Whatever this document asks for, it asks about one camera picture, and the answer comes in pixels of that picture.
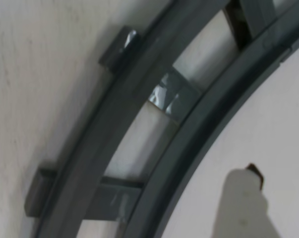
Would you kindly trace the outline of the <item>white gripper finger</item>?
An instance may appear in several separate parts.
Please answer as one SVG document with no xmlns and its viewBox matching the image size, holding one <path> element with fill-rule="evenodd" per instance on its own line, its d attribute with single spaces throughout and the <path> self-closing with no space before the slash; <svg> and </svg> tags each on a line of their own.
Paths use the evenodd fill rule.
<svg viewBox="0 0 299 238">
<path fill-rule="evenodd" d="M 226 176 L 216 219 L 214 238 L 279 238 L 268 216 L 268 201 L 262 193 L 264 176 L 250 163 Z"/>
</svg>

